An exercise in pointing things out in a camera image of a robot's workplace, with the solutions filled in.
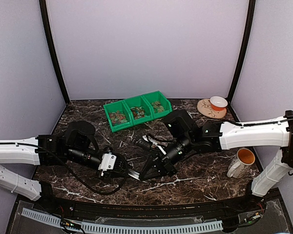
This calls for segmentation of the clear round plastic lid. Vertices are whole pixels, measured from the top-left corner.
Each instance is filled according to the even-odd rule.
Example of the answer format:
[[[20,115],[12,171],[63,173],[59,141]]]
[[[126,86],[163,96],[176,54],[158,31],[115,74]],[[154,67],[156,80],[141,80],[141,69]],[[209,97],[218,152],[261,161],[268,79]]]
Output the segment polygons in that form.
[[[137,172],[137,171],[135,171],[133,169],[129,169],[128,170],[128,175],[130,177],[132,177],[133,179],[136,179],[136,180],[140,181],[140,173],[139,172]]]

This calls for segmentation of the green bin with star candies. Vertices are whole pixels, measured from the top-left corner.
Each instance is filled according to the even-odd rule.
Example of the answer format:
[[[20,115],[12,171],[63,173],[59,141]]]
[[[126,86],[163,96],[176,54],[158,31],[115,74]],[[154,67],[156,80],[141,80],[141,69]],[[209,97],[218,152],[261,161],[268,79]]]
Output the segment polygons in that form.
[[[104,110],[113,133],[133,126],[129,108],[123,100],[104,105]]]

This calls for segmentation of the green bin with lollipops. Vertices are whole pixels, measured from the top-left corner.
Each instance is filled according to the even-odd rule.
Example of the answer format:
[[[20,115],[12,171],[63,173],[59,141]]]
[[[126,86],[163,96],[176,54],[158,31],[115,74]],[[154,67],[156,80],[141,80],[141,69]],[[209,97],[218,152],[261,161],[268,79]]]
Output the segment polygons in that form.
[[[153,120],[151,108],[142,96],[127,98],[124,100],[132,116],[133,125],[143,124]]]

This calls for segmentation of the green bin with popsicle candies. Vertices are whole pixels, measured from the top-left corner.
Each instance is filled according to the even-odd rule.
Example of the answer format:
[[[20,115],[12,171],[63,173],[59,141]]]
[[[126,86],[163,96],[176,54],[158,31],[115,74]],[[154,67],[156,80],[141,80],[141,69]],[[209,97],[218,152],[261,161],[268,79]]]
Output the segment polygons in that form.
[[[172,112],[170,101],[160,92],[155,91],[142,95],[149,106],[154,119],[162,118]]]

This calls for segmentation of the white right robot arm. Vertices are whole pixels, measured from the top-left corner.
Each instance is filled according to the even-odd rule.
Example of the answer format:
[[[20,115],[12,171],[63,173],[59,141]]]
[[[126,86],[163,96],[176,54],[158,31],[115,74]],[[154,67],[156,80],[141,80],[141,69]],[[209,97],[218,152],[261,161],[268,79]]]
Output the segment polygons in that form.
[[[220,152],[233,148],[252,146],[278,146],[276,156],[251,182],[250,193],[240,199],[239,207],[249,212],[258,204],[276,183],[293,170],[293,111],[271,120],[256,122],[209,121],[199,127],[186,110],[175,110],[163,118],[163,123],[174,137],[167,147],[151,150],[146,140],[137,142],[150,151],[140,181],[173,176],[174,165],[187,153],[199,154]]]

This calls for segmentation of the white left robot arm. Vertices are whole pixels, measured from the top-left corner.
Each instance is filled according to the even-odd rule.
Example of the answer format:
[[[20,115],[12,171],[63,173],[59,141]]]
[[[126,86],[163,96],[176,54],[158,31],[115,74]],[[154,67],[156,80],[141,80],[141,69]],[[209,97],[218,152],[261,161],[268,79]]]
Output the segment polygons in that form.
[[[0,140],[0,186],[12,193],[40,202],[49,213],[59,209],[52,186],[20,176],[3,167],[3,164],[30,164],[35,166],[67,166],[71,161],[97,171],[98,178],[121,178],[118,187],[111,192],[92,191],[99,195],[111,195],[120,190],[128,176],[126,159],[107,147],[100,150],[95,139],[95,127],[84,120],[68,124],[61,135],[39,135],[19,140]]]

